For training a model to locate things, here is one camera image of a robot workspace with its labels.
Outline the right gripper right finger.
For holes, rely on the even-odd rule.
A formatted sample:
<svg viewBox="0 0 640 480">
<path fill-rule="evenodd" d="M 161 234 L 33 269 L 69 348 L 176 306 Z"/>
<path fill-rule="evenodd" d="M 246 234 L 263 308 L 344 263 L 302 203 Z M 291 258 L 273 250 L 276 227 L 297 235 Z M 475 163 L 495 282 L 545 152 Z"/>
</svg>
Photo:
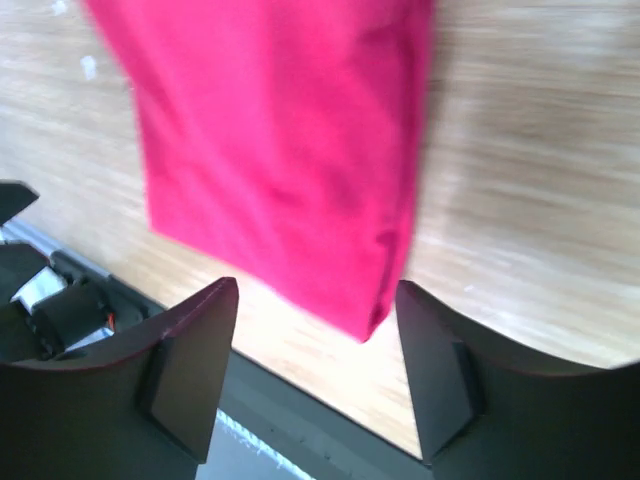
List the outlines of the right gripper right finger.
<svg viewBox="0 0 640 480">
<path fill-rule="evenodd" d="M 639 366 L 512 340 L 410 281 L 396 313 L 421 456 L 436 479 L 635 479 Z"/>
</svg>

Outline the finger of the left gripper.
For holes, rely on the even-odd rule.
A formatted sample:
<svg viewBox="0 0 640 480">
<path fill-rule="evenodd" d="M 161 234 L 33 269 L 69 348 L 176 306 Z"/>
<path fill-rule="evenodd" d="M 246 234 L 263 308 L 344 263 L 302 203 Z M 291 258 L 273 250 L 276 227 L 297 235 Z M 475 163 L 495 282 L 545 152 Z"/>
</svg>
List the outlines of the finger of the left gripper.
<svg viewBox="0 0 640 480">
<path fill-rule="evenodd" d="M 0 223 L 6 223 L 39 198 L 29 185 L 20 181 L 0 183 Z"/>
</svg>

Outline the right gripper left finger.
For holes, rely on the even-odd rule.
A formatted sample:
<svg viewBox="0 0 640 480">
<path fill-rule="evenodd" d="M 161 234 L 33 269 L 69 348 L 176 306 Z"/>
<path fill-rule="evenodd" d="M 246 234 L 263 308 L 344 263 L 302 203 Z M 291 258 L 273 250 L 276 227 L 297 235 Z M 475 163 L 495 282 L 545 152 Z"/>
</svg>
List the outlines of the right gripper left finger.
<svg viewBox="0 0 640 480">
<path fill-rule="evenodd" d="M 239 303 L 224 277 L 61 359 L 1 367 L 5 479 L 192 479 L 207 460 Z"/>
</svg>

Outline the pink t shirt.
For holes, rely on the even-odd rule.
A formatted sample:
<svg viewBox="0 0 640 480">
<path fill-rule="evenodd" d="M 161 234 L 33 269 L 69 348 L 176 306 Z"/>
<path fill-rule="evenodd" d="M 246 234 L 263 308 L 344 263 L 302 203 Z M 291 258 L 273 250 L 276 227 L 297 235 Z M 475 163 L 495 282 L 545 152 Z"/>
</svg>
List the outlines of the pink t shirt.
<svg viewBox="0 0 640 480">
<path fill-rule="evenodd" d="M 413 230 L 430 1 L 90 1 L 150 222 L 364 342 Z"/>
</svg>

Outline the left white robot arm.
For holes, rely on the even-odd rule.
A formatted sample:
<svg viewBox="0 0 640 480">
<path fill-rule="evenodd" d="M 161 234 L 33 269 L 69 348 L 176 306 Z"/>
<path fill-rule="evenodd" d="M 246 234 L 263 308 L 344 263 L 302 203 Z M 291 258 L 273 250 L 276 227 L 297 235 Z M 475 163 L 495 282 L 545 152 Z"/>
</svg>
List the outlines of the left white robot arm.
<svg viewBox="0 0 640 480">
<path fill-rule="evenodd" d="M 61 250 L 1 240 L 1 361 L 49 360 L 149 318 L 143 299 Z"/>
</svg>

